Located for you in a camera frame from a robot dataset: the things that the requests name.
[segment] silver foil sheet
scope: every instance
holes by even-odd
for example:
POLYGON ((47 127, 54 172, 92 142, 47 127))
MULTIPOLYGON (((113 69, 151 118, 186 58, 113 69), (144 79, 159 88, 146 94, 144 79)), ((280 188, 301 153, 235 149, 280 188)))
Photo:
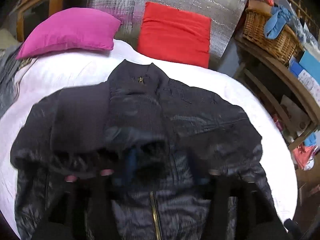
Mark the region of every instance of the silver foil sheet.
POLYGON ((121 20, 116 39, 135 48, 146 1, 210 17, 210 60, 213 62, 221 58, 246 4, 246 0, 87 0, 87 7, 103 10, 121 20))

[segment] pink pillow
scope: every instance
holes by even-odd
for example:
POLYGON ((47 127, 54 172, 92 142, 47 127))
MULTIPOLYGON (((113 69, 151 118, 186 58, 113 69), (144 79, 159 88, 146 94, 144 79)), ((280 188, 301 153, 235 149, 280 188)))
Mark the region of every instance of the pink pillow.
POLYGON ((23 43, 17 59, 66 49, 112 50, 120 21, 92 8, 70 8, 40 23, 23 43))

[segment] zipper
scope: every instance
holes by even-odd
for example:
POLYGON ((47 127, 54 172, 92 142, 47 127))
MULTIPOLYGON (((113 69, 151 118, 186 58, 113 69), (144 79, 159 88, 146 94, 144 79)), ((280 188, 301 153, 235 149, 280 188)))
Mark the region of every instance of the zipper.
POLYGON ((153 191, 151 191, 149 193, 149 197, 150 197, 150 202, 151 202, 153 223, 155 225, 156 240, 162 240, 159 215, 158 215, 157 206, 156 206, 155 193, 153 191))

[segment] red cushion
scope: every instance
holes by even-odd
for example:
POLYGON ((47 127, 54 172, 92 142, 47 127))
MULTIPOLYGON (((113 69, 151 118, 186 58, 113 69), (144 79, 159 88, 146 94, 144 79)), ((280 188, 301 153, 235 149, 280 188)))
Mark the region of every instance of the red cushion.
POLYGON ((147 57, 208 68, 211 19, 146 2, 137 51, 147 57))

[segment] black jacket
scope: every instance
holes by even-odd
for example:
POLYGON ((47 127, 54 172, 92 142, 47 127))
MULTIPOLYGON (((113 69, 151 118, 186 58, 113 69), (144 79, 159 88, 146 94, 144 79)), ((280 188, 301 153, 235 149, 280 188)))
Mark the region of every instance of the black jacket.
MULTIPOLYGON (((154 64, 124 60, 106 82, 59 90, 32 107, 11 150, 18 230, 30 238, 66 175, 113 169, 122 238, 199 239, 210 200, 194 186, 206 184, 208 171, 254 181, 273 206, 261 155, 261 136, 241 107, 154 64)), ((227 238, 234 225, 230 216, 227 238)))

